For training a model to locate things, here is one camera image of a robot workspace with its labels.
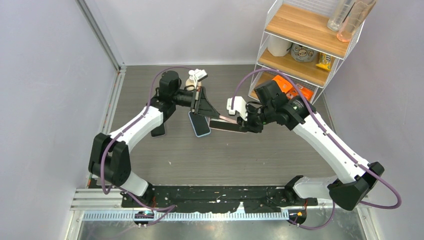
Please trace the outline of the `pink phone case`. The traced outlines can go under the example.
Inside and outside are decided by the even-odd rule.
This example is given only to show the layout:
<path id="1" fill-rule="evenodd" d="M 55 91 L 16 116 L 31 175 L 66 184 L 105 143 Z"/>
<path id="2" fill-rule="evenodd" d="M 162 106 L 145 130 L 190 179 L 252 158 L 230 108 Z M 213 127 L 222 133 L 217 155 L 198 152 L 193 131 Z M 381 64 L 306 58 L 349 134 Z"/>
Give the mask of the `pink phone case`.
<path id="1" fill-rule="evenodd" d="M 213 117 L 206 117 L 206 119 L 210 122 L 210 121 L 216 121 L 216 122 L 225 122 L 225 123 L 230 123 L 230 124 L 237 124 L 237 120 L 236 119 L 232 119 L 223 115 L 220 115 L 218 118 L 213 118 Z"/>

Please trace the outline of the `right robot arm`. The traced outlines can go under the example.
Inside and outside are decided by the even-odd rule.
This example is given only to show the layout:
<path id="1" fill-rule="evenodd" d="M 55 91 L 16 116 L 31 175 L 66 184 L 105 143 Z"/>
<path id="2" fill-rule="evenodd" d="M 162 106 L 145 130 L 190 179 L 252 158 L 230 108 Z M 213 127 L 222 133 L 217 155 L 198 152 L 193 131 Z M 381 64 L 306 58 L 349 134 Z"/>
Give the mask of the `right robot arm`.
<path id="1" fill-rule="evenodd" d="M 260 103 L 256 108 L 241 96 L 227 100 L 228 110 L 240 112 L 235 123 L 223 119 L 210 119 L 209 126 L 216 130 L 240 133 L 261 133 L 264 126 L 277 123 L 303 138 L 333 169 L 335 176 L 310 178 L 294 177 L 285 185 L 285 198 L 291 205 L 304 199 L 333 200 L 344 210 L 353 210 L 377 182 L 375 176 L 385 171 L 379 162 L 369 163 L 359 157 L 352 161 L 355 152 L 326 126 L 320 114 L 300 96 L 291 99 L 270 80 L 254 89 Z"/>

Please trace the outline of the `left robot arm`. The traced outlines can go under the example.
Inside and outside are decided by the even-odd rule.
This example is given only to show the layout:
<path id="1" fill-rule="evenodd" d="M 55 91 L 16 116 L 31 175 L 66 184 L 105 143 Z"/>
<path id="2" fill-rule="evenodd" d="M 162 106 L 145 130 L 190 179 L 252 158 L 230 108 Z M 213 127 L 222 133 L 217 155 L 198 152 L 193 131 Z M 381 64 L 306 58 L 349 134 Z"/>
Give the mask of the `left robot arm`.
<path id="1" fill-rule="evenodd" d="M 164 123 L 175 112 L 177 106 L 188 107 L 193 114 L 218 118 L 219 112 L 206 97 L 206 89 L 200 81 L 207 78 L 204 69 L 189 70 L 191 90 L 182 88 L 176 71 L 166 70 L 161 74 L 158 87 L 152 87 L 152 96 L 142 111 L 121 128 L 94 137 L 88 171 L 104 182 L 123 188 L 134 194 L 141 207 L 153 202 L 153 193 L 148 190 L 149 182 L 132 171 L 130 153 L 150 132 L 162 130 Z"/>

